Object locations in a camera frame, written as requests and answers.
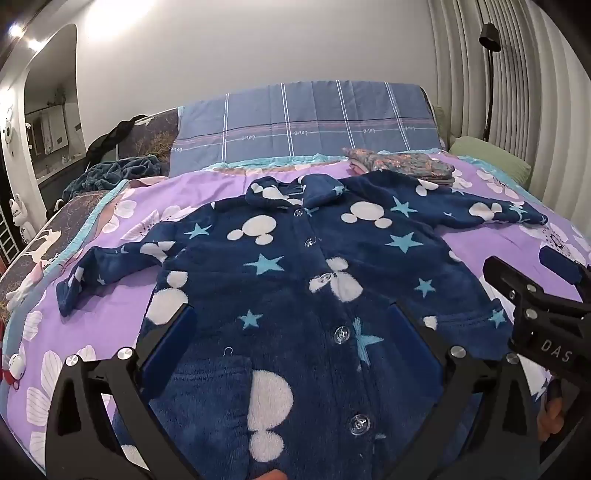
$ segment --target floor lamp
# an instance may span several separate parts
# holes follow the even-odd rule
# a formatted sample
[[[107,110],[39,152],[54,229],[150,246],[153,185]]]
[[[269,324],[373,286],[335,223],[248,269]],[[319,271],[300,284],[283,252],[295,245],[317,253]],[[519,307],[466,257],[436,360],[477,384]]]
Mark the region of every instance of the floor lamp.
[[[487,23],[482,27],[480,32],[480,44],[486,48],[488,53],[488,81],[489,81],[489,98],[488,98],[488,114],[486,115],[486,127],[482,134],[482,139],[488,142],[491,136],[491,120],[492,120],[492,94],[494,88],[494,70],[493,70],[493,58],[494,52],[501,51],[501,36],[499,31],[492,23]]]

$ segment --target ceiling light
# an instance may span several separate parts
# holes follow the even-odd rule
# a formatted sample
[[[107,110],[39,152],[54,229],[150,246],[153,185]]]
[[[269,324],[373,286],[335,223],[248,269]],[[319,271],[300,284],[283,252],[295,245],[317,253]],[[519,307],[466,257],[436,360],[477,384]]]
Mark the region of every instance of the ceiling light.
[[[38,40],[29,40],[29,48],[35,51],[41,51],[45,46],[45,42],[40,42]]]
[[[14,24],[13,26],[10,27],[10,29],[8,30],[8,34],[11,37],[14,38],[22,38],[22,36],[25,34],[25,32],[23,32],[22,28],[20,25],[16,25]]]

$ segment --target white curtain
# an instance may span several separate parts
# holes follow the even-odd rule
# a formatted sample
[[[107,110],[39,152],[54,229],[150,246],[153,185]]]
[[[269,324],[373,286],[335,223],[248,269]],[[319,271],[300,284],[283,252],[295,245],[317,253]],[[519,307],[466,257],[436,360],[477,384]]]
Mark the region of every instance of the white curtain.
[[[552,20],[529,3],[540,55],[541,121],[530,191],[591,237],[591,80]]]
[[[531,0],[428,0],[437,98],[455,137],[481,138],[488,63],[478,38],[492,22],[491,143],[532,165],[529,190],[591,238],[591,80],[551,19]]]

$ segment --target human hand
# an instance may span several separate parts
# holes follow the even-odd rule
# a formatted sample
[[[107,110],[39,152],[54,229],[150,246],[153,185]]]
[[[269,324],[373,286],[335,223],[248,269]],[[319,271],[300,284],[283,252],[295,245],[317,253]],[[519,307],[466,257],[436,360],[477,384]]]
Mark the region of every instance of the human hand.
[[[260,476],[256,480],[287,480],[287,475],[279,470],[273,470],[265,475]]]
[[[557,434],[564,426],[562,397],[546,402],[538,413],[538,440],[545,442],[551,434]]]

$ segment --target metal screw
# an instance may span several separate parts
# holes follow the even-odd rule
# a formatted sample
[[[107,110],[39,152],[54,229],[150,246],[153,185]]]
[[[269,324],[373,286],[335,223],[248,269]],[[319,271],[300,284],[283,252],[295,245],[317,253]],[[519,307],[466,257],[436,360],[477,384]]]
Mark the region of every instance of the metal screw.
[[[454,345],[451,347],[449,352],[455,358],[464,358],[466,356],[466,349],[459,345]]]
[[[134,354],[134,351],[131,348],[129,348],[128,346],[126,346],[117,352],[117,358],[119,360],[127,360],[128,358],[131,358],[131,356],[133,354]]]
[[[78,355],[70,355],[68,358],[66,358],[66,365],[68,367],[73,367],[77,363],[78,363]]]
[[[507,356],[505,357],[507,359],[507,361],[511,364],[511,365],[517,365],[519,363],[519,357],[517,356],[516,353],[508,353]]]
[[[527,309],[525,311],[525,316],[528,317],[530,320],[535,320],[538,317],[538,312],[533,309]]]

